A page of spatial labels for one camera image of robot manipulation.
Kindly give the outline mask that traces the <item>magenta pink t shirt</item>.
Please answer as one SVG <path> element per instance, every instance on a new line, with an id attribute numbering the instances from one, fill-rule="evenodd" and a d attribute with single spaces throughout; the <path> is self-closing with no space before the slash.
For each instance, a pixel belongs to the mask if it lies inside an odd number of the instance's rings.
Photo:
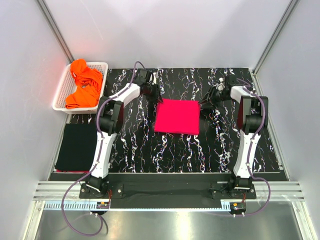
<path id="1" fill-rule="evenodd" d="M 154 131 L 158 133 L 198 135 L 200 105 L 194 100 L 163 99 L 157 104 Z"/>

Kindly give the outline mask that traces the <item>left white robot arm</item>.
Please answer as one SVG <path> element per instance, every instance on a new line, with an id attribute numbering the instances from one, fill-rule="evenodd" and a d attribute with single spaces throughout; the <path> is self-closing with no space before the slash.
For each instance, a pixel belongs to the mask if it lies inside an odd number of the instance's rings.
<path id="1" fill-rule="evenodd" d="M 85 188 L 97 198 L 108 193 L 109 160 L 117 134 L 124 125 L 125 107 L 144 95 L 150 103 L 162 103 L 157 74 L 146 69 L 137 71 L 137 76 L 117 93 L 99 100 L 95 119 L 97 142 L 93 163 L 85 178 Z"/>

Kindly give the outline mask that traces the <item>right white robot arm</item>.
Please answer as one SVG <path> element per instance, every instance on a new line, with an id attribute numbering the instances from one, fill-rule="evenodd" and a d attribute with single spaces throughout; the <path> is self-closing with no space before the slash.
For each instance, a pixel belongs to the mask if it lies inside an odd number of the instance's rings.
<path id="1" fill-rule="evenodd" d="M 249 90 L 250 84 L 235 75 L 227 75 L 210 87 L 199 102 L 201 110 L 209 110 L 219 103 L 233 100 L 239 103 L 236 126 L 240 132 L 240 144 L 235 166 L 226 186 L 220 190 L 231 198 L 253 192 L 252 166 L 255 152 L 263 131 L 268 127 L 269 99 Z"/>

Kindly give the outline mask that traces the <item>orange t shirt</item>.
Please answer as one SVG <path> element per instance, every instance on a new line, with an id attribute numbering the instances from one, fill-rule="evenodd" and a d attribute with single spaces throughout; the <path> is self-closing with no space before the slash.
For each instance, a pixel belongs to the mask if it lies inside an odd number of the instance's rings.
<path id="1" fill-rule="evenodd" d="M 98 104 L 103 83 L 103 74 L 87 66 L 84 59 L 77 59 L 70 65 L 76 90 L 65 100 L 67 109 L 93 108 Z"/>

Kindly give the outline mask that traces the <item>white plastic basket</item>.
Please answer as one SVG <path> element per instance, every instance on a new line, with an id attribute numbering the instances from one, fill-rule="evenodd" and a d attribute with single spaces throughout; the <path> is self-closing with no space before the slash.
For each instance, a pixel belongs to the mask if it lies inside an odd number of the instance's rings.
<path id="1" fill-rule="evenodd" d="M 108 73 L 108 64 L 106 62 L 87 62 L 87 66 L 91 69 L 96 69 L 102 73 L 102 86 L 100 90 L 99 98 L 104 95 L 104 89 L 106 85 L 107 73 Z M 72 74 L 70 72 L 71 64 L 68 64 L 59 80 L 59 84 L 57 86 L 55 96 L 52 102 L 52 108 L 55 111 L 62 111 L 66 114 L 95 114 L 97 112 L 98 106 L 94 107 L 77 107 L 72 109 L 65 108 L 66 105 L 66 98 L 73 94 L 76 89 L 76 83 Z"/>

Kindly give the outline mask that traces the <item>folded black t shirt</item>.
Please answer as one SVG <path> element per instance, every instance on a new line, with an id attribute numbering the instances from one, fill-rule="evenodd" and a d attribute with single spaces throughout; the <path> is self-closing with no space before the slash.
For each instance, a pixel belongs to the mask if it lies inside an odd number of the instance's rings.
<path id="1" fill-rule="evenodd" d="M 96 146 L 97 129 L 94 124 L 66 124 L 55 169 L 89 171 Z"/>

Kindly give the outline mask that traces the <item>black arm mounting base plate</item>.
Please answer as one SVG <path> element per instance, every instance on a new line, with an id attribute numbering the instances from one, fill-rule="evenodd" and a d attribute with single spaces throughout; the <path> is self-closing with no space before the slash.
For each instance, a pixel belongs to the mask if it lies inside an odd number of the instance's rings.
<path id="1" fill-rule="evenodd" d="M 81 185 L 80 197 L 102 197 L 113 193 L 177 195 L 201 193 L 213 199 L 253 200 L 257 197 L 252 179 L 234 177 L 232 173 L 110 173 L 105 178 L 88 176 Z"/>

